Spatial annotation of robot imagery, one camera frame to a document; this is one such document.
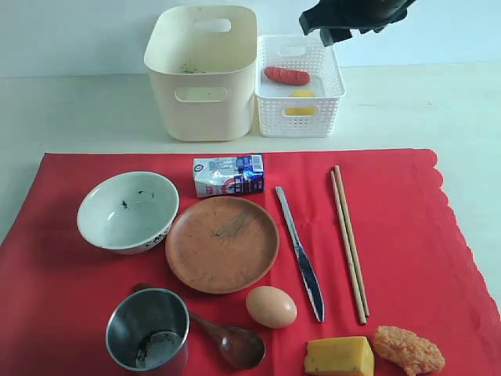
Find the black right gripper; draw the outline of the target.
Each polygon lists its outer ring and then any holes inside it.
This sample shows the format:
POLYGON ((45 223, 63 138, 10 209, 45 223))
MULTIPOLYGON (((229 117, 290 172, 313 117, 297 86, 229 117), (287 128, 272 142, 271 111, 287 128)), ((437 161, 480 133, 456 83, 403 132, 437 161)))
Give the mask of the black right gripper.
POLYGON ((414 0, 360 0, 340 3, 318 3, 305 10, 299 18, 303 34, 320 29, 324 47, 352 38, 350 29, 362 34, 379 33, 388 24, 394 24, 407 16, 407 9, 414 0))

